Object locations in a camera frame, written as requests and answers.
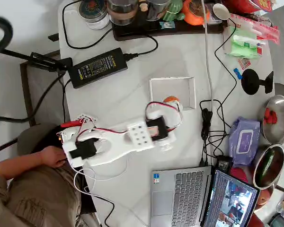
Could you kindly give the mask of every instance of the cable plug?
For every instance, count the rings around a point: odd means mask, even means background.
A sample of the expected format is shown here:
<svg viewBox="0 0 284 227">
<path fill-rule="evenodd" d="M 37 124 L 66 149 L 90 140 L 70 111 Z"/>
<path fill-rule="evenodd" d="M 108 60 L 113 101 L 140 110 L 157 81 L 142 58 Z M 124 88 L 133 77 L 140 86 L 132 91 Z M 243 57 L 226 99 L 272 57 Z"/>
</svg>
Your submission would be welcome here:
<svg viewBox="0 0 284 227">
<path fill-rule="evenodd" d="M 201 158 L 201 161 L 199 163 L 199 167 L 204 167 L 205 166 L 205 163 L 204 163 L 204 159 L 203 157 Z"/>
<path fill-rule="evenodd" d="M 209 111 L 207 108 L 201 110 L 201 113 L 202 113 L 202 119 L 203 119 L 201 137 L 203 141 L 206 141 L 209 135 L 213 113 L 212 111 Z"/>
<path fill-rule="evenodd" d="M 138 56 L 139 56 L 139 54 L 137 54 L 137 53 L 124 53 L 123 54 L 125 61 L 130 61 L 131 59 L 136 58 Z"/>
</svg>

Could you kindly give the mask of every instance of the laptop screen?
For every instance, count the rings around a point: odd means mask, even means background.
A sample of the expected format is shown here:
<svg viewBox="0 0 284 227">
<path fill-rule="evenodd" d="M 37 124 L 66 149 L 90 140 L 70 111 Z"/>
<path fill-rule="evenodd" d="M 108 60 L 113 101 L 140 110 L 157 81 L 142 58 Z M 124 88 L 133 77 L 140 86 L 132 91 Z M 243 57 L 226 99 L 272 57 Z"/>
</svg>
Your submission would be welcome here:
<svg viewBox="0 0 284 227">
<path fill-rule="evenodd" d="M 258 189 L 215 171 L 205 227 L 244 227 L 257 202 Z"/>
</svg>

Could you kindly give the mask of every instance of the laptop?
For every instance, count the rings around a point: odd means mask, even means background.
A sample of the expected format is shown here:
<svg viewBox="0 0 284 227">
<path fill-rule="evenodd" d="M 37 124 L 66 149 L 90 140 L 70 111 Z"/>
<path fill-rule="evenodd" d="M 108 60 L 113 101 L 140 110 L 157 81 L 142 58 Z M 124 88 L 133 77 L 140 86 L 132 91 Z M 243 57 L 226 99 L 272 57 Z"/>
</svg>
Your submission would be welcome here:
<svg viewBox="0 0 284 227">
<path fill-rule="evenodd" d="M 151 227 L 245 227 L 259 189 L 211 166 L 151 172 Z"/>
</svg>

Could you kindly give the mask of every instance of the black tray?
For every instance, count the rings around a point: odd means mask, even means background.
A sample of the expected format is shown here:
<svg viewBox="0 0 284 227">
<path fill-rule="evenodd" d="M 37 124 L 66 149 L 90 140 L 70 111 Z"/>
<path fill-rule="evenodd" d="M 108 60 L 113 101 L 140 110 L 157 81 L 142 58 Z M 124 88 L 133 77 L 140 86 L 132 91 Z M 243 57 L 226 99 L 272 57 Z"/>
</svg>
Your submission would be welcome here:
<svg viewBox="0 0 284 227">
<path fill-rule="evenodd" d="M 137 39 L 145 37 L 143 34 L 150 34 L 152 36 L 159 35 L 178 35 L 178 34 L 202 34 L 204 33 L 203 25 L 193 26 L 186 23 L 184 20 L 176 20 L 175 28 L 165 28 L 161 29 L 160 21 L 146 21 L 146 13 L 138 11 L 135 20 L 126 26 L 117 26 L 113 25 L 114 28 L 114 38 L 117 41 L 124 41 L 130 39 Z M 223 26 L 226 25 L 226 22 L 216 25 L 208 25 L 208 33 L 219 34 L 223 31 Z"/>
</svg>

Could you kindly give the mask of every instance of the robotic arm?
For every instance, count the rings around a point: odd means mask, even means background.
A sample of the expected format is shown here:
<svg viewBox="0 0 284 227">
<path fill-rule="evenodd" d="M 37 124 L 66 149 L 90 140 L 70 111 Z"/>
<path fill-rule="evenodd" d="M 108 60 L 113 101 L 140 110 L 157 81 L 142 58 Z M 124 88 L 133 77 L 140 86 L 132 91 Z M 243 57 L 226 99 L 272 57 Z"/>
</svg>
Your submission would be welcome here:
<svg viewBox="0 0 284 227">
<path fill-rule="evenodd" d="M 150 105 L 165 107 L 147 112 Z M 60 132 L 62 147 L 70 165 L 76 168 L 87 162 L 90 166 L 98 166 L 133 151 L 140 152 L 156 146 L 170 149 L 170 144 L 176 140 L 173 130 L 182 122 L 181 104 L 178 101 L 168 104 L 151 102 L 145 114 L 145 118 L 122 124 L 125 131 L 98 128 L 89 116 L 79 117 L 80 126 Z"/>
</svg>

